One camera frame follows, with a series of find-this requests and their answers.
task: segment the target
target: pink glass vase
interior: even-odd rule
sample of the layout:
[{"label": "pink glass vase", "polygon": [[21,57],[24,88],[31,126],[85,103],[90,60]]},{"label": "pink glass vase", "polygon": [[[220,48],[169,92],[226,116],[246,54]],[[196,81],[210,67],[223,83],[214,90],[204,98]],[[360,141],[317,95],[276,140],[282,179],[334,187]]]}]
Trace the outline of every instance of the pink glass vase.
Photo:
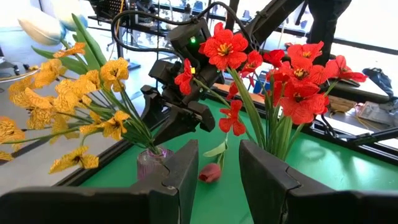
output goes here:
[{"label": "pink glass vase", "polygon": [[146,149],[137,157],[137,178],[143,179],[150,174],[157,166],[161,166],[168,158],[174,155],[174,152],[162,146],[157,146],[162,153],[155,155],[150,150]]}]

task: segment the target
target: green table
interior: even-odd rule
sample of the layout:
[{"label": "green table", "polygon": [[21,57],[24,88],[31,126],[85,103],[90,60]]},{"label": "green table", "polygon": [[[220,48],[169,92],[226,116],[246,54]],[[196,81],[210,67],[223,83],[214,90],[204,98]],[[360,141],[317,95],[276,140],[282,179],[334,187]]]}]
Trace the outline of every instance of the green table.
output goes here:
[{"label": "green table", "polygon": [[[224,106],[211,100],[208,105],[218,123]],[[249,118],[241,112],[244,123],[249,126]],[[218,126],[208,133],[197,128],[164,143],[171,150],[180,149],[190,139],[199,142],[199,169],[215,159],[202,154],[219,145],[225,137]],[[199,182],[192,211],[192,223],[250,223],[251,216],[240,179],[238,147],[241,139],[232,133],[228,138],[223,175],[217,183]],[[142,151],[132,147],[115,158],[106,167],[87,179],[84,187],[129,187],[136,181],[136,159]],[[350,149],[317,139],[302,133],[295,142],[287,163],[305,175],[335,190],[397,190],[398,167],[365,156]]]}]

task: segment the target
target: person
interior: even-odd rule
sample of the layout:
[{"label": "person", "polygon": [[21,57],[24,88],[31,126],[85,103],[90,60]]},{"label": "person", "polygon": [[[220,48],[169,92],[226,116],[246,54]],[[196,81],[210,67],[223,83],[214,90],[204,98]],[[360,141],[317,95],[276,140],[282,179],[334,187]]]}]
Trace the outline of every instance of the person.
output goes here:
[{"label": "person", "polygon": [[351,0],[308,0],[308,8],[313,17],[313,24],[308,44],[323,41],[322,55],[314,64],[325,65],[330,58],[331,45],[335,37],[337,19],[347,9]]}]

